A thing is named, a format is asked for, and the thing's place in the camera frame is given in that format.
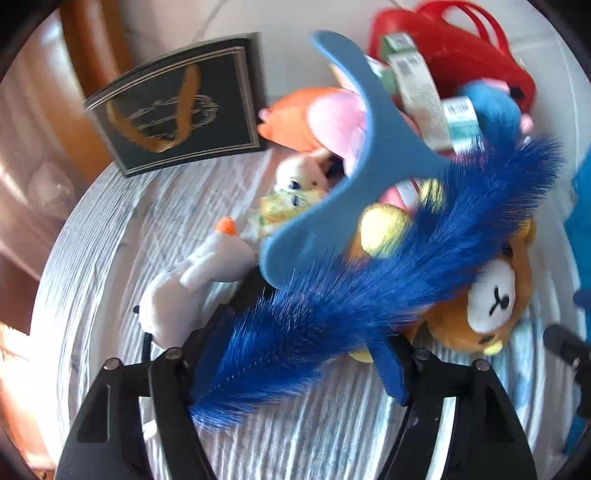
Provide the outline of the orange pink plush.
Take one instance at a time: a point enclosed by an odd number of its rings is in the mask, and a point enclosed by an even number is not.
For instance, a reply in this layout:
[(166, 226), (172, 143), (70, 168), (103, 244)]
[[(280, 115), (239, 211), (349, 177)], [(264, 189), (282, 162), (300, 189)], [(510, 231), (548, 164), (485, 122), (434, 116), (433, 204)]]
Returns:
[(360, 95), (335, 87), (304, 88), (259, 111), (259, 135), (297, 152), (325, 149), (342, 159), (346, 175), (359, 161), (367, 130)]

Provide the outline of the blue feather duster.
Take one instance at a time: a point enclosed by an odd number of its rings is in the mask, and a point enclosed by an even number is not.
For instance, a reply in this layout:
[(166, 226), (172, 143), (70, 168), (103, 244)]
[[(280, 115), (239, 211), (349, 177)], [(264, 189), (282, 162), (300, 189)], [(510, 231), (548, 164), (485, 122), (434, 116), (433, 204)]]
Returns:
[(295, 273), (270, 298), (243, 358), (274, 402), (304, 391), (326, 361), (373, 344), (382, 329), (414, 320), (427, 306), (473, 282), (553, 187), (564, 160), (547, 138), (500, 141), (449, 167), (444, 202), (421, 206), (386, 257), (327, 256)]

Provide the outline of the red toy suitcase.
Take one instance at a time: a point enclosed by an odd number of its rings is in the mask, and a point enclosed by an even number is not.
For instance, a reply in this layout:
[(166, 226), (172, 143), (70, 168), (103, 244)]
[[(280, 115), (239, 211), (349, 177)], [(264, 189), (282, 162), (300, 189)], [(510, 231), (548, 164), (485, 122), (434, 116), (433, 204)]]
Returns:
[[(456, 8), (472, 20), (476, 33), (449, 23), (444, 14)], [(441, 94), (451, 96), (474, 80), (505, 82), (521, 111), (531, 111), (536, 97), (532, 76), (513, 56), (498, 21), (484, 8), (467, 1), (425, 1), (413, 10), (380, 11), (370, 30), (369, 55), (380, 57), (381, 40), (406, 33), (425, 58)]]

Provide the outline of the tall white green box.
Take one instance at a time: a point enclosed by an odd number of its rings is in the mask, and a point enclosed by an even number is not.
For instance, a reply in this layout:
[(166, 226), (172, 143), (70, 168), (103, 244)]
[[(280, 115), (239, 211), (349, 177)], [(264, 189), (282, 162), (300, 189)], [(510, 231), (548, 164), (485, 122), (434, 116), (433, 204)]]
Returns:
[(380, 55), (393, 69), (405, 113), (433, 150), (452, 150), (443, 104), (425, 58), (407, 33), (383, 36)]

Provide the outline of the blue plastic crate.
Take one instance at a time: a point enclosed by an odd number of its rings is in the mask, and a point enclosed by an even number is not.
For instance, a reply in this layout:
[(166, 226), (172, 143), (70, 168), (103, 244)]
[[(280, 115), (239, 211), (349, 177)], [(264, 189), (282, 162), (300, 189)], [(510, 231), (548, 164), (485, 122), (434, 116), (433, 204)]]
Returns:
[[(578, 268), (581, 290), (590, 291), (590, 147), (573, 178), (574, 208), (564, 226)], [(585, 310), (585, 340), (590, 343), (590, 308)], [(571, 454), (585, 429), (585, 421), (575, 416), (564, 453)]]

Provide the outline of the striped white tablecloth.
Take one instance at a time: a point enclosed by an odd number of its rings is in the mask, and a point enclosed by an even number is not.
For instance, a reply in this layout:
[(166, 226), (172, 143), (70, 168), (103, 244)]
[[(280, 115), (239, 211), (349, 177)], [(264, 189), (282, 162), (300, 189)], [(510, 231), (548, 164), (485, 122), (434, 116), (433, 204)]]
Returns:
[(458, 400), (447, 479), (533, 479), (525, 432), (493, 370), (457, 365), (394, 333), (455, 298), (496, 257), (552, 188), (563, 160), (546, 139), (472, 152), (450, 165), (403, 237), (383, 257), (328, 256), (242, 314), (222, 311), (204, 330), (151, 361), (105, 362), (64, 445), (60, 479), (148, 479), (139, 401), (153, 401), (168, 471), (211, 479), (198, 427), (223, 427), (301, 390), (332, 358), (382, 346), (406, 407), (384, 479), (423, 479), (444, 400)]

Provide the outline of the small teal white box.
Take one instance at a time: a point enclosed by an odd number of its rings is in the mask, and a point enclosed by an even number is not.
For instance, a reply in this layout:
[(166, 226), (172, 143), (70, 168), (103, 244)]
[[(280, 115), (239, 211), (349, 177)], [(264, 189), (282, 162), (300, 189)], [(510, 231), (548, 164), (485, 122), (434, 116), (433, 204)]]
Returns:
[(471, 100), (466, 96), (442, 101), (452, 147), (456, 154), (470, 150), (481, 142), (482, 133)]

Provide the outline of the brown bear plush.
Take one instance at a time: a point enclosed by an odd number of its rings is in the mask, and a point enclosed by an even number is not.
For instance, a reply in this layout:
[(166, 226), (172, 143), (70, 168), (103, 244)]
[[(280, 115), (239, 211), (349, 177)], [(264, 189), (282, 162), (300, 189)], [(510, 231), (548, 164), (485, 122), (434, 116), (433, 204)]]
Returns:
[(500, 353), (533, 292), (528, 247), (535, 235), (535, 220), (526, 220), (503, 243), (501, 252), (483, 265), (472, 285), (455, 298), (433, 305), (413, 324), (392, 330), (414, 340), (425, 326), (446, 348), (466, 354)]

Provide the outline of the black gift bag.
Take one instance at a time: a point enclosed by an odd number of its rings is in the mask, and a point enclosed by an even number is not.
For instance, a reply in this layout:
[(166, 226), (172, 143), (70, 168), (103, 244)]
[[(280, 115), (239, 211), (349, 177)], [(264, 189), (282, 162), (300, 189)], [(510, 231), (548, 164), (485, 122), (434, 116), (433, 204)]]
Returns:
[(86, 113), (121, 173), (265, 150), (259, 43), (252, 32), (193, 44), (88, 97)]

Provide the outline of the clear plastic bag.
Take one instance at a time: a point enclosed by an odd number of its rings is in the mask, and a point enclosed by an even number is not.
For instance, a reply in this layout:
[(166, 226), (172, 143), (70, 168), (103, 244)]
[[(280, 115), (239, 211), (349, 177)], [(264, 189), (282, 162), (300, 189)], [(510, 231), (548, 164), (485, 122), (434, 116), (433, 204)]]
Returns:
[(44, 162), (32, 175), (27, 194), (44, 215), (65, 221), (76, 204), (75, 188), (55, 164)]

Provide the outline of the blue round plush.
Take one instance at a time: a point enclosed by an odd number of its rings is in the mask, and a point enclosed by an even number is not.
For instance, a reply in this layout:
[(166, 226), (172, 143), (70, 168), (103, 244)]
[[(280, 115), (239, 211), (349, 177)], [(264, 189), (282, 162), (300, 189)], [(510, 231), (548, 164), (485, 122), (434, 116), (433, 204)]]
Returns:
[(459, 93), (472, 103), (485, 141), (519, 142), (534, 130), (531, 116), (523, 113), (511, 96), (509, 85), (501, 80), (479, 79), (464, 84)]

